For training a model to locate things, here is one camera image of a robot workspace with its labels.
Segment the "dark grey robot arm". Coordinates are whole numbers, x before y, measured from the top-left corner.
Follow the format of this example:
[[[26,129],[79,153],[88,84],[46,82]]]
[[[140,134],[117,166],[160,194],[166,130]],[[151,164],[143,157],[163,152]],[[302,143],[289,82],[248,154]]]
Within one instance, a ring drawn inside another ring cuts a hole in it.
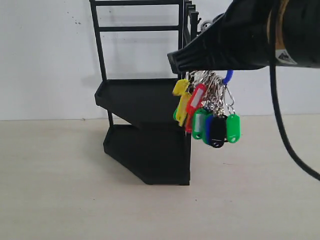
[[[272,0],[234,0],[194,40],[167,55],[173,73],[258,70],[269,65]],[[275,25],[275,63],[320,66],[320,3],[282,0]]]

